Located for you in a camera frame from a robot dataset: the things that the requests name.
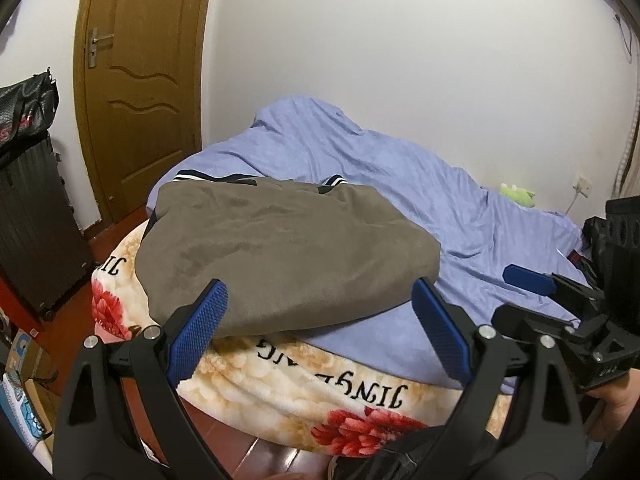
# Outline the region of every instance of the metal screw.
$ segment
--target metal screw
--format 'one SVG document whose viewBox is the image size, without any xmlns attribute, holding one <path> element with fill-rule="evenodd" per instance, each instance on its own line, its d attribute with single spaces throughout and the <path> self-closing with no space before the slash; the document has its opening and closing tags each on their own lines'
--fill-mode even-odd
<svg viewBox="0 0 640 480">
<path fill-rule="evenodd" d="M 153 340 L 158 339 L 158 337 L 160 336 L 160 332 L 161 330 L 158 325 L 150 325 L 145 328 L 142 335 L 145 337 L 145 339 Z"/>
<path fill-rule="evenodd" d="M 556 341 L 549 335 L 540 336 L 540 344 L 545 348 L 553 348 L 556 346 Z"/>
<path fill-rule="evenodd" d="M 98 336 L 97 335 L 90 335 L 89 337 L 87 337 L 84 340 L 84 347 L 85 348 L 95 348 L 98 345 Z"/>
<path fill-rule="evenodd" d="M 495 328 L 491 325 L 480 325 L 478 327 L 478 333 L 480 334 L 480 337 L 484 339 L 493 339 L 497 334 Z"/>
</svg>

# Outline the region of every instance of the red floor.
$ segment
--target red floor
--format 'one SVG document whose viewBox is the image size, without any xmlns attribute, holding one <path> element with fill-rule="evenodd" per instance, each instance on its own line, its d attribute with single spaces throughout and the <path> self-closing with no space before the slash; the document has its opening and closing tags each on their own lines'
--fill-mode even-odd
<svg viewBox="0 0 640 480">
<path fill-rule="evenodd" d="M 142 207 L 91 240 L 96 261 L 106 260 L 118 243 L 145 219 Z M 59 395 L 78 348 L 84 338 L 93 333 L 91 299 L 91 285 L 87 282 L 60 308 L 55 319 L 45 325 L 40 341 L 58 367 L 59 377 L 50 389 Z M 124 388 L 140 437 L 162 458 L 162 450 L 142 408 L 135 381 L 124 380 Z M 304 473 L 309 480 L 326 478 L 330 457 L 255 438 L 222 424 L 186 402 L 185 406 L 204 441 L 235 480 L 261 480 L 284 472 Z"/>
</svg>

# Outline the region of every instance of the baseboard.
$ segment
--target baseboard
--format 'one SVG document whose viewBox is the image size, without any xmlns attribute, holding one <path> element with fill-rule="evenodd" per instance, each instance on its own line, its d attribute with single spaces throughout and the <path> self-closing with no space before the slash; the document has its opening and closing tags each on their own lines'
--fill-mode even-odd
<svg viewBox="0 0 640 480">
<path fill-rule="evenodd" d="M 85 240 L 89 241 L 92 238 L 97 237 L 102 231 L 107 228 L 103 220 L 98 220 L 92 223 L 87 229 L 82 231 L 82 236 Z"/>
</svg>

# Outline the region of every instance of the human hand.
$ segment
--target human hand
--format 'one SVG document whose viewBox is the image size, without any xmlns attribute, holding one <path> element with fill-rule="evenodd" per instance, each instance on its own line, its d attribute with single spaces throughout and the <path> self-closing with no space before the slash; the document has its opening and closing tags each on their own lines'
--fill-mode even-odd
<svg viewBox="0 0 640 480">
<path fill-rule="evenodd" d="M 606 402 L 589 437 L 596 442 L 609 444 L 625 425 L 640 398 L 640 370 L 632 368 L 629 374 L 617 381 L 587 392 L 588 396 Z"/>
</svg>

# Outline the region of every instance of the blue blanket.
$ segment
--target blue blanket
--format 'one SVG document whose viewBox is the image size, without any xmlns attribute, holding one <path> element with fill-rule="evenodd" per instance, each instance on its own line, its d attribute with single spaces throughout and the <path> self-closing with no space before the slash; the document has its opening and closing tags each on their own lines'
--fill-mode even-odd
<svg viewBox="0 0 640 480">
<path fill-rule="evenodd" d="M 580 229 L 566 216 L 521 208 L 428 150 L 363 130 L 322 101 L 291 98 L 260 110 L 243 134 L 190 156 L 162 177 L 149 196 L 149 210 L 158 188 L 182 169 L 313 183 L 340 174 L 352 184 L 373 186 L 441 243 L 436 288 L 476 324 L 490 322 L 505 301 L 573 319 L 553 301 L 501 278 L 506 265 L 518 264 L 584 283 L 564 257 L 582 245 Z M 457 386 L 445 375 L 410 303 L 345 325 L 305 330 L 297 337 L 395 376 Z"/>
</svg>

